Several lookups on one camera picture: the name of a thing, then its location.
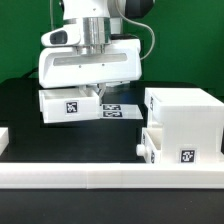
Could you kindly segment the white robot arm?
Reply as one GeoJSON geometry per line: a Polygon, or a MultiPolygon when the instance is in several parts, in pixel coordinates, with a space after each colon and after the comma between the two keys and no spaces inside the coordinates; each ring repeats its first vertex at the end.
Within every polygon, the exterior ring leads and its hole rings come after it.
{"type": "Polygon", "coordinates": [[[140,40],[122,33],[155,0],[61,0],[63,26],[41,37],[39,83],[47,88],[130,82],[142,75],[140,40]]]}

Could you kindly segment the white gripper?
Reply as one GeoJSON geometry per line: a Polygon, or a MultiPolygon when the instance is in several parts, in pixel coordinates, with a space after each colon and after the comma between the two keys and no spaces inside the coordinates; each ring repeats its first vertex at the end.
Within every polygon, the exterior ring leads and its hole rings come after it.
{"type": "Polygon", "coordinates": [[[76,47],[46,48],[39,59],[39,83],[43,88],[79,86],[82,97],[89,96],[86,85],[98,84],[101,105],[106,83],[140,78],[139,52],[138,39],[113,40],[97,54],[80,55],[76,47]]]}

